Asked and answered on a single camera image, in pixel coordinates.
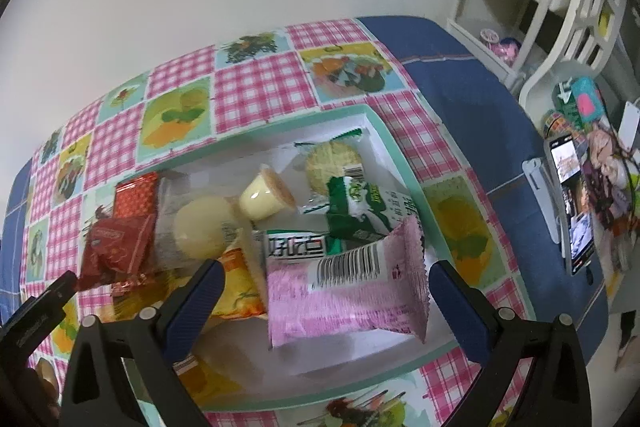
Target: pink snack package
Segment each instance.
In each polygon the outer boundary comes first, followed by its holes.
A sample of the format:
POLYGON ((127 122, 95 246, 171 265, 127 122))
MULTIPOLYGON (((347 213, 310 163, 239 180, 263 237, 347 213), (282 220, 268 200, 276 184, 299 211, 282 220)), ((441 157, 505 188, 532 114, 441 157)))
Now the pink snack package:
POLYGON ((306 263, 268 259, 271 345, 375 329, 425 341, 429 289, 422 230, 407 217, 386 237, 306 263))

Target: red snack package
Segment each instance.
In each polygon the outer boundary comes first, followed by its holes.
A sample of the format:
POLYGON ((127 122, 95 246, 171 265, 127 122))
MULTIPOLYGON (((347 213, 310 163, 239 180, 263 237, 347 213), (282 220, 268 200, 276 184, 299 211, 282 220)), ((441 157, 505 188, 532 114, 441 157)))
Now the red snack package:
MULTIPOLYGON (((156 190, 158 190, 158 173, 148 172, 127 182, 116 185, 116 195, 113 201, 113 217, 146 216, 156 211, 156 190)), ((127 278, 126 281, 116 282, 111 288, 112 296, 122 296, 127 292, 153 282, 151 273, 154 270, 153 255, 145 256, 140 274, 127 278)))
POLYGON ((158 173, 148 172, 116 185, 113 217, 147 216, 156 211, 158 173))
POLYGON ((156 214, 99 219, 89 229, 78 288, 126 280, 140 272, 151 243, 156 214))

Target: blue gripper pad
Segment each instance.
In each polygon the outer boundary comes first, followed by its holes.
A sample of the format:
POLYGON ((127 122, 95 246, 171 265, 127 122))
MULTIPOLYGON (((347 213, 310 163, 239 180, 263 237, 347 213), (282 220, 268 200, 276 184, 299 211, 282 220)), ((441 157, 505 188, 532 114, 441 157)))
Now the blue gripper pad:
POLYGON ((162 354, 167 362, 180 362, 188 356, 224 289, 222 264, 205 261, 187 285, 169 296, 160 312, 161 315, 162 312, 173 312, 173 315, 167 323, 161 324, 162 318, 158 321, 160 334, 164 336, 162 354))
POLYGON ((486 305, 482 305, 481 312, 492 313, 494 308, 478 290, 466 285, 447 261, 438 261, 431 266, 429 291, 460 347, 465 352, 465 356, 484 367, 493 349, 490 328, 492 328, 492 322, 495 319, 486 317, 486 315, 484 318, 481 317, 469 297, 473 298, 475 303, 479 301, 481 305, 482 301, 478 297, 484 299, 486 305))

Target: green snack package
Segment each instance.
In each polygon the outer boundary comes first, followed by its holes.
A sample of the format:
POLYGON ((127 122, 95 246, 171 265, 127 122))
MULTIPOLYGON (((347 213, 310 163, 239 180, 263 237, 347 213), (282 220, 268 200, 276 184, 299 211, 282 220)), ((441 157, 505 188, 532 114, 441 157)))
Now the green snack package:
POLYGON ((342 176, 331 178, 329 234, 359 243, 371 243, 388 235, 405 217, 418 210, 414 200, 401 192, 385 190, 373 183, 342 176))
POLYGON ((264 258, 299 263, 326 255, 342 253, 344 242, 325 232, 308 230, 265 230, 259 239, 264 258))
POLYGON ((572 127, 578 131, 582 131, 584 125, 582 124, 582 118, 578 111, 578 104, 575 102, 574 93, 571 90, 572 83, 572 80, 569 80, 555 85, 552 91, 552 98, 554 100, 554 107, 564 114, 564 117, 572 127))

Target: phone screen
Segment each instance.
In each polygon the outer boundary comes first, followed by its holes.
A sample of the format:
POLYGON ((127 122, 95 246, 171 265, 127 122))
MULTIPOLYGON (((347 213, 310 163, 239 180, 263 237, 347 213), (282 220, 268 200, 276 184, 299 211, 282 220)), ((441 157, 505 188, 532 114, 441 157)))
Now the phone screen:
POLYGON ((549 147, 562 188, 571 243, 571 267, 572 273, 576 273, 595 250, 589 195, 571 135, 553 140, 549 147))

